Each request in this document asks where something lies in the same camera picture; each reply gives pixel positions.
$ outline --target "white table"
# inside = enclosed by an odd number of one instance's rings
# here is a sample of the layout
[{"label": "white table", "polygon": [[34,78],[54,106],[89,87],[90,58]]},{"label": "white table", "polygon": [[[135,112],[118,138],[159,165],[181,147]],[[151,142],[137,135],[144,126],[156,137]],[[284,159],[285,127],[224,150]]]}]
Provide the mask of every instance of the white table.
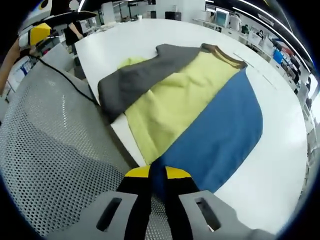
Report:
[{"label": "white table", "polygon": [[[249,63],[247,76],[263,115],[263,134],[253,151],[215,195],[250,228],[277,233],[294,211],[307,164],[307,134],[299,101],[283,77],[240,42],[209,28],[166,19],[119,24],[76,43],[88,83],[98,99],[98,82],[126,58],[156,56],[156,46],[218,45]],[[130,154],[143,164],[124,115],[112,124]]]},{"label": "white table", "polygon": [[239,31],[236,31],[236,30],[233,30],[233,29],[230,29],[230,28],[226,28],[226,27],[222,27],[222,26],[219,26],[215,23],[212,23],[212,22],[209,22],[209,21],[206,21],[206,20],[202,20],[202,19],[199,19],[199,18],[195,18],[193,19],[196,23],[201,23],[203,25],[209,25],[209,26],[212,26],[214,28],[221,28],[222,29],[222,33],[227,35],[228,37],[231,37],[239,42],[241,42],[242,44],[251,44],[253,45],[255,48],[257,48],[263,55],[265,55],[268,59],[273,59],[272,56],[270,56],[269,53],[267,53],[259,44],[251,41],[248,39],[248,36],[243,34],[243,33],[240,33]]}]

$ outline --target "yellow fabric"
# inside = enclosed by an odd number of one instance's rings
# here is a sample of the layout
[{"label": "yellow fabric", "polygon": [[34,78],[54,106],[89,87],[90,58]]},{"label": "yellow fabric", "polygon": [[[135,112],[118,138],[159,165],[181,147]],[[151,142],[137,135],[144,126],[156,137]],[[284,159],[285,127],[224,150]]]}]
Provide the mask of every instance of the yellow fabric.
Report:
[{"label": "yellow fabric", "polygon": [[30,30],[30,46],[34,46],[37,43],[44,40],[51,34],[51,27],[46,23],[41,23]]},{"label": "yellow fabric", "polygon": [[[129,59],[122,66],[141,61]],[[239,63],[218,52],[200,52],[188,66],[158,82],[131,105],[125,115],[145,163],[160,157],[239,71]]]},{"label": "yellow fabric", "polygon": [[130,57],[128,59],[126,59],[125,61],[123,61],[119,66],[118,69],[121,69],[125,66],[129,66],[129,65],[134,65],[134,64],[138,64],[141,63],[143,61],[146,61],[147,59],[143,58],[143,57]]},{"label": "yellow fabric", "polygon": [[148,178],[149,170],[150,170],[150,165],[141,166],[141,167],[131,169],[124,176],[125,177],[133,177],[133,178]]},{"label": "yellow fabric", "polygon": [[191,178],[191,175],[189,173],[179,168],[166,166],[165,170],[167,179]]}]

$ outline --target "garment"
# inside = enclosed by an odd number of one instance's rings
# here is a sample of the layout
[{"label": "garment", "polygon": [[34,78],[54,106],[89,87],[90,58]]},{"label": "garment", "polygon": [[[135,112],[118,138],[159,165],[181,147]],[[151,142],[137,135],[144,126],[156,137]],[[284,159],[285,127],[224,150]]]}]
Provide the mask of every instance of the garment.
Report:
[{"label": "garment", "polygon": [[294,68],[291,68],[292,72],[295,74],[295,77],[293,79],[293,82],[297,85],[299,82],[299,73],[297,70],[295,70]]},{"label": "garment", "polygon": [[238,17],[237,15],[232,15],[229,17],[229,22],[231,29],[236,31],[240,30],[240,26],[242,24],[240,17]]},{"label": "garment", "polygon": [[248,29],[248,26],[242,26],[241,27],[241,33],[243,34],[249,34],[249,29]]},{"label": "garment", "polygon": [[246,65],[217,46],[204,47],[211,52],[200,51],[189,65],[158,82],[125,111],[147,164],[159,158]]},{"label": "garment", "polygon": [[[76,27],[76,29],[79,31],[79,33],[83,35],[84,32],[81,28],[80,22],[74,21],[73,24]],[[65,36],[65,44],[67,44],[68,46],[71,46],[79,41],[77,35],[70,29],[69,26],[64,30],[64,36]]]},{"label": "garment", "polygon": [[98,83],[99,100],[112,123],[153,85],[188,65],[200,47],[181,47],[162,44],[152,59],[123,66]]},{"label": "garment", "polygon": [[257,34],[260,38],[264,39],[264,35],[263,35],[263,33],[256,32],[255,34]]},{"label": "garment", "polygon": [[[191,174],[200,190],[214,193],[243,163],[262,132],[261,108],[242,69],[152,164],[154,175],[164,166],[180,168]],[[163,188],[161,180],[155,185]]]}]

